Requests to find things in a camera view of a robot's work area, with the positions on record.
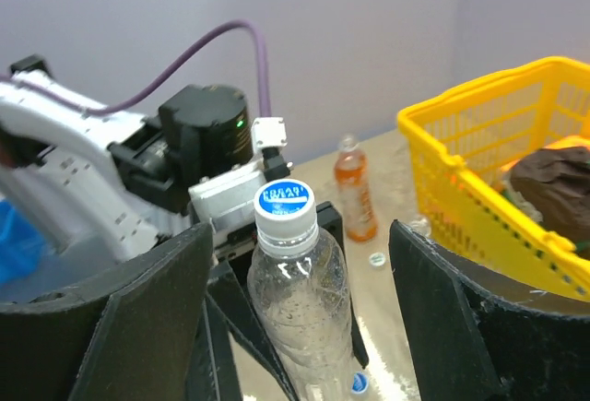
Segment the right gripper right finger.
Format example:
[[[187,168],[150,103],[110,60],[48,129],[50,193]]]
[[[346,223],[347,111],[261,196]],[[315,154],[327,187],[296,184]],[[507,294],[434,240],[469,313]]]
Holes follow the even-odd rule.
[[[587,302],[494,272],[398,220],[388,246],[422,399],[588,399]]]

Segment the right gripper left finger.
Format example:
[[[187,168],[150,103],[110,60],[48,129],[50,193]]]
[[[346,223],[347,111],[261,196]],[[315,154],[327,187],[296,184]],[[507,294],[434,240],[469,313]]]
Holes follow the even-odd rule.
[[[4,400],[182,400],[212,230],[27,303],[1,306]]]

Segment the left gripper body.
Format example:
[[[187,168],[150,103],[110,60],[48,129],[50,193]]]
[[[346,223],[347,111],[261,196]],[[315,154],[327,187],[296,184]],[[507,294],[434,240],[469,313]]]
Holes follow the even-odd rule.
[[[316,213],[319,226],[328,231],[336,239],[341,250],[344,250],[343,220],[340,213],[330,201],[317,205]],[[231,232],[227,240],[216,250],[218,261],[230,263],[238,282],[244,289],[256,244],[256,226],[252,222]]]

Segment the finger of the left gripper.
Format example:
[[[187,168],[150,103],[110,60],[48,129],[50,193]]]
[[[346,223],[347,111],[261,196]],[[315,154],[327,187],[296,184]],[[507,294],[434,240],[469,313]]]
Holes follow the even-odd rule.
[[[365,347],[355,313],[352,314],[351,320],[351,340],[355,359],[362,369],[366,369],[369,364],[369,354]]]
[[[288,400],[299,400],[296,389],[252,307],[248,291],[229,262],[215,265],[207,297],[220,311],[236,341],[276,380]]]

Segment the blue white cap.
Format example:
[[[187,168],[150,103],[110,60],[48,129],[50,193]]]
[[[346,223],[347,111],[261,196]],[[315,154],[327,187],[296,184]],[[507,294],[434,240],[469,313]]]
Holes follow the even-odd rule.
[[[312,188],[289,179],[265,184],[254,196],[254,221],[258,243],[267,254],[277,258],[304,254],[319,236]]]
[[[364,395],[369,389],[369,380],[363,372],[355,372],[350,392],[354,396]]]

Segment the clear bottle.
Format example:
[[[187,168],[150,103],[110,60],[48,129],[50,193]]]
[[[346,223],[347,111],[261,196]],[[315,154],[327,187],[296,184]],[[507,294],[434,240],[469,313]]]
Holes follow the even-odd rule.
[[[422,214],[416,214],[413,219],[408,222],[408,226],[425,238],[431,236],[431,223],[429,219]]]
[[[247,276],[256,315],[301,400],[347,400],[353,380],[344,254],[319,226],[314,246],[274,257],[257,244]]]

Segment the white bottle cap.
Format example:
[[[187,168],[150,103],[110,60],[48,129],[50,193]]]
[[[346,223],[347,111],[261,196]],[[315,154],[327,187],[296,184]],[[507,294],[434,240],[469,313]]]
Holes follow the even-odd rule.
[[[386,255],[382,252],[376,252],[369,256],[369,263],[372,267],[380,268],[386,264]]]

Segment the orange tea bottle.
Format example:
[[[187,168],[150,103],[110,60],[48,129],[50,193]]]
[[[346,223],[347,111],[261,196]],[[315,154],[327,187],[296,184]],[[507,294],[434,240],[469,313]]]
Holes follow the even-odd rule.
[[[373,239],[378,224],[372,207],[368,160],[354,135],[345,135],[340,140],[334,175],[343,207],[345,233],[354,242]]]

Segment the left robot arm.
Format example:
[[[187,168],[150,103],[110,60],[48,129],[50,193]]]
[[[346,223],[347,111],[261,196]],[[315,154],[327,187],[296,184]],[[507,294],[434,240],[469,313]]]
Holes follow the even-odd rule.
[[[1,184],[49,239],[62,218],[41,188],[100,239],[104,271],[1,307],[5,400],[240,399],[216,368],[233,333],[291,400],[347,400],[368,357],[345,256],[312,188],[281,155],[285,125],[217,85],[183,88],[154,117],[109,108],[26,58],[1,80]]]

